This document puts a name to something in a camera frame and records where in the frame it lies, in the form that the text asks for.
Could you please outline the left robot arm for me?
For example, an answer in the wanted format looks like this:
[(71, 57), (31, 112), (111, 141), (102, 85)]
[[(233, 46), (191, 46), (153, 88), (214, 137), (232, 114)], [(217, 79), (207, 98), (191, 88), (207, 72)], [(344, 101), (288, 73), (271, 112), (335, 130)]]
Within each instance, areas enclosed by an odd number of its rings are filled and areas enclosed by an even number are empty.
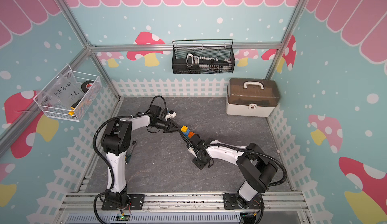
[(132, 132), (140, 128), (156, 128), (163, 133), (181, 133), (179, 126), (171, 120), (173, 114), (173, 111), (167, 111), (165, 98), (155, 96), (145, 112), (113, 117), (96, 130), (92, 145), (96, 154), (107, 164), (108, 184), (106, 190), (95, 197), (94, 211), (97, 211), (97, 200), (102, 202), (102, 210), (124, 211), (131, 207), (125, 164), (132, 144)]

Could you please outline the yellow lego brick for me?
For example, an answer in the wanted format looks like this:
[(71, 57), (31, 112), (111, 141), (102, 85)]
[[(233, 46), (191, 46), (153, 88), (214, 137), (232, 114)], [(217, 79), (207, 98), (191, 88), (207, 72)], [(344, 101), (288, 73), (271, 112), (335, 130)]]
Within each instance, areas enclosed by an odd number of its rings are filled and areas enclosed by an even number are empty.
[(181, 131), (182, 131), (183, 133), (187, 133), (187, 132), (188, 132), (188, 127), (182, 126), (182, 127), (181, 127)]

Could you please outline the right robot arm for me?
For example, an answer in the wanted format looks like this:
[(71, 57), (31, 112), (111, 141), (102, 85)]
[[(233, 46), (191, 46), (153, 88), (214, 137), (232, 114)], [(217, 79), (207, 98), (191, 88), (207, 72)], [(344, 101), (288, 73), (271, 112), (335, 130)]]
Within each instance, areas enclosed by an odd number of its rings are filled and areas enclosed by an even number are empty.
[(215, 159), (220, 159), (238, 166), (244, 177), (244, 183), (229, 200), (232, 205), (241, 209), (248, 209), (255, 203), (260, 209), (264, 208), (262, 194), (272, 186), (282, 185), (288, 177), (284, 165), (264, 153), (255, 143), (248, 146), (233, 146), (209, 138), (204, 141), (199, 135), (179, 131), (180, 136), (187, 144), (187, 149), (194, 155), (192, 162), (200, 170), (210, 168)]

